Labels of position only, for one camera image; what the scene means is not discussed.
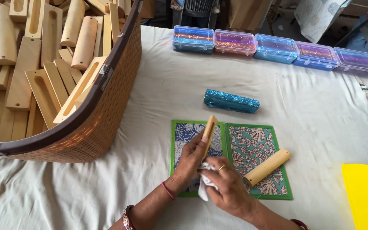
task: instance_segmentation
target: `foil-wrapped package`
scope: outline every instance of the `foil-wrapped package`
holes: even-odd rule
[[[204,96],[204,104],[210,108],[255,113],[259,109],[260,102],[247,97],[207,89]]]

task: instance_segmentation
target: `wicker basket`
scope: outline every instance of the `wicker basket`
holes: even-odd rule
[[[105,154],[113,143],[139,69],[141,5],[142,0],[135,0],[116,44],[81,106],[48,131],[0,142],[0,156],[82,163]]]

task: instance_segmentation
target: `green border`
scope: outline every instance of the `green border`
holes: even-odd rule
[[[172,120],[171,121],[171,155],[170,155],[170,175],[174,172],[174,139],[175,139],[175,125],[177,123],[194,123],[194,124],[207,124],[206,121],[184,121],[184,120]],[[228,158],[227,148],[226,148],[226,138],[224,134],[224,123],[217,122],[221,130],[221,141],[222,141],[222,155]],[[197,191],[183,191],[178,197],[199,197]]]
[[[225,135],[227,136],[227,138],[226,138],[226,141],[227,141],[227,152],[228,152],[228,155],[231,156],[231,157],[228,157],[228,159],[229,159],[229,162],[231,163],[232,167],[234,166],[234,164],[233,164],[232,153],[231,153],[232,151],[231,151],[231,143],[230,143],[230,137],[229,137],[229,126],[233,126],[233,127],[248,127],[248,128],[268,128],[272,132],[273,140],[275,142],[275,150],[276,151],[279,151],[278,140],[276,138],[275,130],[273,129],[273,126],[269,126],[269,125],[251,125],[251,124],[225,123]],[[285,180],[286,189],[288,190],[288,194],[287,195],[250,194],[250,196],[255,197],[255,198],[258,198],[259,197],[259,199],[292,200],[293,199],[292,190],[290,188],[289,179],[288,179],[288,175],[286,174],[285,167],[282,164],[281,166],[279,166],[279,168],[282,171],[283,178]]]

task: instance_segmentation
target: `white tablecloth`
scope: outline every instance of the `white tablecloth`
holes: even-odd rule
[[[86,164],[0,158],[0,229],[107,229],[169,175],[171,120],[272,125],[294,199],[261,200],[312,229],[354,229],[342,163],[368,164],[368,103],[352,76],[255,59],[179,53],[171,29],[142,26],[139,73],[104,157]],[[203,104],[207,88],[261,102],[249,115]],[[156,229],[254,229],[200,198],[179,198]]]

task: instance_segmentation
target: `plastic box lid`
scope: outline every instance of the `plastic box lid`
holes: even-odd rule
[[[337,54],[341,67],[368,71],[368,53],[339,47],[333,49]]]
[[[300,52],[297,60],[304,61],[305,64],[329,65],[332,68],[339,65],[339,61],[332,47],[300,41],[295,41],[295,43]]]
[[[256,44],[253,34],[222,29],[215,30],[215,48],[255,53]]]
[[[296,58],[299,55],[299,49],[293,39],[281,38],[265,34],[255,34],[257,52],[288,56]]]
[[[172,33],[172,43],[212,49],[215,43],[215,33],[213,29],[176,25]]]

